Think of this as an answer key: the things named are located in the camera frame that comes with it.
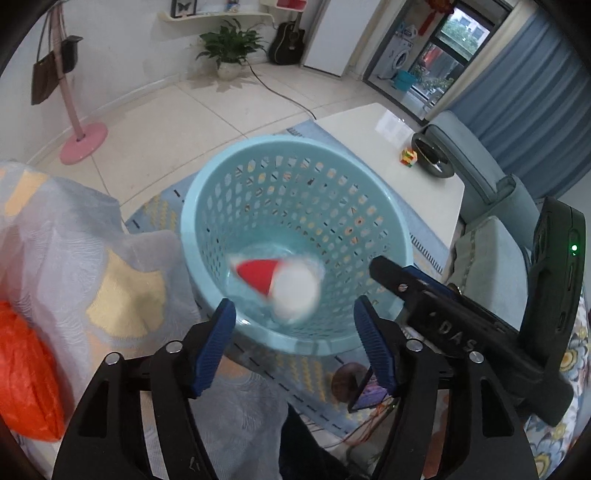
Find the white coffee table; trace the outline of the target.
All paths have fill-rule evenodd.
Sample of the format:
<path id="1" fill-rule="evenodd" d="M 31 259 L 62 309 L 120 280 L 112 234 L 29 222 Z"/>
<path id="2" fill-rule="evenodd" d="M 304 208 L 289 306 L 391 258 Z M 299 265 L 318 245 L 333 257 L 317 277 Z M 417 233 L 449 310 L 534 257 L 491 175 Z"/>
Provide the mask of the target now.
<path id="1" fill-rule="evenodd" d="M 396 191 L 437 237 L 451 247 L 465 184 L 456 175 L 437 178 L 401 162 L 414 131 L 384 106 L 373 103 L 318 120 L 318 125 L 357 155 Z"/>

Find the grey blue sofa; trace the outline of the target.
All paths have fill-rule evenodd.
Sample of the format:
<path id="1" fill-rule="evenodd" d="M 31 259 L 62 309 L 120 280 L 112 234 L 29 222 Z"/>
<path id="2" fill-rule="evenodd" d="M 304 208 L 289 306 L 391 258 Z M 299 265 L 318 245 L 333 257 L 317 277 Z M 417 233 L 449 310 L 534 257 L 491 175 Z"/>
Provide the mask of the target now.
<path id="1" fill-rule="evenodd" d="M 464 296 L 512 327 L 522 324 L 528 300 L 528 269 L 539 209 L 522 181 L 505 173 L 478 137 L 452 111 L 422 130 L 449 157 L 465 184 L 448 281 Z"/>

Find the black hanging bag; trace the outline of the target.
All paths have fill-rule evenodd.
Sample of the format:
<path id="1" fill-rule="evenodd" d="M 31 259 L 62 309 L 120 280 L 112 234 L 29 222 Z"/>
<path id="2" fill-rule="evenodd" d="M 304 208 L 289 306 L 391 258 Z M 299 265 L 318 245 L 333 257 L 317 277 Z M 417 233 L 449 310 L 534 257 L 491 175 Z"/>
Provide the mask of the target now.
<path id="1" fill-rule="evenodd" d="M 68 35 L 61 41 L 62 71 L 68 74 L 74 70 L 78 62 L 78 44 L 83 40 L 81 36 Z"/>

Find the brown round stool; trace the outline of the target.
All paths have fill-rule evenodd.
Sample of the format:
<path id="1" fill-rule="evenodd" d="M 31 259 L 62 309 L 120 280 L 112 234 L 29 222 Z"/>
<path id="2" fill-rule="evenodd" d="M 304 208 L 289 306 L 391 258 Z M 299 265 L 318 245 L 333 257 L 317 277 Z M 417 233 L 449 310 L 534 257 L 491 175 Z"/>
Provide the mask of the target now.
<path id="1" fill-rule="evenodd" d="M 367 372 L 367 367 L 356 362 L 349 362 L 339 367 L 331 380 L 331 391 L 335 400 L 340 403 L 351 402 L 359 391 Z"/>

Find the brown hanging handbag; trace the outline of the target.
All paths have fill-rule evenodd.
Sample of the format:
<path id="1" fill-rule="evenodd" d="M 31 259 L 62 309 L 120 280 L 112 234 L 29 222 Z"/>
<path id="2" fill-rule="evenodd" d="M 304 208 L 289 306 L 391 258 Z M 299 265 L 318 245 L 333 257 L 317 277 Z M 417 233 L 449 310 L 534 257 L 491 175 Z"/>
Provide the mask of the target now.
<path id="1" fill-rule="evenodd" d="M 47 42 L 47 54 L 41 56 L 43 41 Z M 49 98 L 58 86 L 55 55 L 52 49 L 51 14 L 44 19 L 39 38 L 36 62 L 33 64 L 31 80 L 31 104 L 39 105 Z"/>

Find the white wall shelf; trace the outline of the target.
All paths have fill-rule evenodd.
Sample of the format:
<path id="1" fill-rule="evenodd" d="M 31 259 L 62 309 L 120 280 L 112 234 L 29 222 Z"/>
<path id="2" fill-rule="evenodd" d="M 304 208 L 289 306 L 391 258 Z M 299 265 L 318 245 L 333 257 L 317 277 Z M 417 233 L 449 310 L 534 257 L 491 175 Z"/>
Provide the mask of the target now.
<path id="1" fill-rule="evenodd" d="M 195 15 L 184 15 L 180 17 L 172 17 L 165 11 L 159 11 L 157 18 L 161 21 L 173 23 L 173 22 L 187 22 L 199 19 L 238 19 L 238 18 L 259 18 L 263 22 L 274 23 L 274 17 L 270 13 L 259 12 L 259 11 L 236 11 L 236 12 L 205 12 L 198 13 Z"/>

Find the white washing machine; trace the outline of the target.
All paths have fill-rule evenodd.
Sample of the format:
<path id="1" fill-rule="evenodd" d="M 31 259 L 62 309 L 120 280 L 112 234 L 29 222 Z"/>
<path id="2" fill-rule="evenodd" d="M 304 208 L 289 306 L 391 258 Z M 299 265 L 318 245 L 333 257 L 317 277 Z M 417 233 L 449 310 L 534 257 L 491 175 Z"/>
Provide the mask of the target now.
<path id="1" fill-rule="evenodd" d="M 382 66 L 378 69 L 377 78 L 391 80 L 407 63 L 418 29 L 414 24 L 401 26 L 390 40 L 381 58 Z"/>

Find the black acoustic guitar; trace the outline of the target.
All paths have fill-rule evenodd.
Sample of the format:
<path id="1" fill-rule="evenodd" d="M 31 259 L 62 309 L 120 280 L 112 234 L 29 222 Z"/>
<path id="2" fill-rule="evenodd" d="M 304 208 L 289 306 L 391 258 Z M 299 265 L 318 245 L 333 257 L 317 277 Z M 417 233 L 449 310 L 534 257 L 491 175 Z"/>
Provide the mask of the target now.
<path id="1" fill-rule="evenodd" d="M 280 66 L 297 65 L 304 55 L 304 29 L 300 26 L 301 17 L 283 22 L 277 28 L 276 38 L 270 44 L 270 63 Z"/>

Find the blue patterned floor rug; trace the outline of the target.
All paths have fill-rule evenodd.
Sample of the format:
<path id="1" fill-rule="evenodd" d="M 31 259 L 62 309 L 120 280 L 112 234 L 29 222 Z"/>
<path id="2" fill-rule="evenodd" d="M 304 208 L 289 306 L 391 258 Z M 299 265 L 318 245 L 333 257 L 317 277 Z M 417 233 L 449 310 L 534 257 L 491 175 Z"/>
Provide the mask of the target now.
<path id="1" fill-rule="evenodd" d="M 360 160 L 314 121 L 298 124 L 276 135 L 290 135 L 322 142 Z M 126 220 L 127 230 L 132 234 L 170 230 L 180 237 L 179 223 L 184 198 L 197 173 L 149 199 Z M 413 246 L 411 264 L 433 277 L 440 277 L 449 257 L 449 247 L 396 191 L 394 193 L 401 201 L 403 214 L 408 222 Z M 197 294 L 197 287 L 193 281 L 192 285 Z M 206 311 L 212 310 L 205 307 L 198 296 L 197 303 Z M 228 356 L 276 384 L 283 397 L 298 412 L 307 415 L 335 435 L 346 436 L 366 420 L 363 413 L 349 413 L 344 404 L 335 400 L 331 391 L 332 376 L 339 367 L 349 362 L 367 363 L 361 344 L 356 349 L 329 356 L 287 354 L 253 342 L 240 334 L 235 327 L 235 337 L 228 346 Z"/>

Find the black round ashtray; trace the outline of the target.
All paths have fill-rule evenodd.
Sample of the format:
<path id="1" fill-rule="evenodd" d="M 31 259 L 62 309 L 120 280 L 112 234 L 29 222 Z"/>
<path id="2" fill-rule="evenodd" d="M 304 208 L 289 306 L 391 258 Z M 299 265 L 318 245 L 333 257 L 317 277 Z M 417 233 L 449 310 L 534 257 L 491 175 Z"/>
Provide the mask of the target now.
<path id="1" fill-rule="evenodd" d="M 417 153 L 419 165 L 430 175 L 448 179 L 455 175 L 455 169 L 448 155 L 425 134 L 415 133 L 412 148 Z"/>

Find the light blue plastic basket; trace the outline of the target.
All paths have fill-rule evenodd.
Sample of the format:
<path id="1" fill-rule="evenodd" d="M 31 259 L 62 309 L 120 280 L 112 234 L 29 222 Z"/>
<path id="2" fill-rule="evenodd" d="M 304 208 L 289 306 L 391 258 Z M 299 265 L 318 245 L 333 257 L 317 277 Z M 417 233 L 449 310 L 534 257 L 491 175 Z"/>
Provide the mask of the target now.
<path id="1" fill-rule="evenodd" d="M 276 135 L 230 146 L 193 178 L 179 229 L 204 306 L 231 300 L 238 332 L 271 350 L 329 356 L 356 349 L 360 296 L 385 319 L 402 310 L 401 299 L 370 278 L 376 257 L 413 261 L 401 201 L 364 162 L 325 143 Z M 321 299 L 307 319 L 283 325 L 229 261 L 297 255 L 321 264 Z"/>

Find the orange plastic bag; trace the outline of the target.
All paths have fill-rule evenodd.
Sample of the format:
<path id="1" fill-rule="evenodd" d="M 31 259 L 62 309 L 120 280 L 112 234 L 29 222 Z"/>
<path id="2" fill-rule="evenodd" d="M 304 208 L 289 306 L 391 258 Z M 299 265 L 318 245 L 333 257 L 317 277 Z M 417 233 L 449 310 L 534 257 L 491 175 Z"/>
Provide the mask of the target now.
<path id="1" fill-rule="evenodd" d="M 56 442 L 65 432 L 56 362 L 28 322 L 1 303 L 1 417 L 9 430 Z"/>

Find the blue plastic bucket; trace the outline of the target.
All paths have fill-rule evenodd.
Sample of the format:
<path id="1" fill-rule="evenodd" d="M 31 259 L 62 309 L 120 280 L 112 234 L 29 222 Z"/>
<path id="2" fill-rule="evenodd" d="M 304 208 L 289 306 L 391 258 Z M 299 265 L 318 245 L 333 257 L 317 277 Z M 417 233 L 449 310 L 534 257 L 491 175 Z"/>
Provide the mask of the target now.
<path id="1" fill-rule="evenodd" d="M 399 70 L 396 75 L 394 75 L 392 84 L 395 89 L 401 92 L 408 92 L 415 86 L 418 82 L 418 78 L 406 70 Z"/>

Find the blue curtain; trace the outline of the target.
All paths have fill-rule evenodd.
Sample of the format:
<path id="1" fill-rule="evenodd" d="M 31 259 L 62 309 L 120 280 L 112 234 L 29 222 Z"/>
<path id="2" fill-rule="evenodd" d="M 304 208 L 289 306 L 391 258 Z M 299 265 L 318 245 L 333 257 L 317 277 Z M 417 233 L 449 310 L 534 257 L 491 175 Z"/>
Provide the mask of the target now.
<path id="1" fill-rule="evenodd" d="M 450 109 L 535 198 L 562 196 L 590 170 L 590 73 L 543 10 Z"/>

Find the white refrigerator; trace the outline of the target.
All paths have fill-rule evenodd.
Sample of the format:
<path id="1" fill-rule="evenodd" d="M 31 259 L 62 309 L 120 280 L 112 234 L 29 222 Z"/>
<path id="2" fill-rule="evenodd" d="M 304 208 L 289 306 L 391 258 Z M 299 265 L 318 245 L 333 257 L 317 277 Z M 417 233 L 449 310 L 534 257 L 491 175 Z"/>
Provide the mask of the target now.
<path id="1" fill-rule="evenodd" d="M 325 1 L 308 41 L 304 68 L 342 77 L 380 4 L 380 0 Z"/>

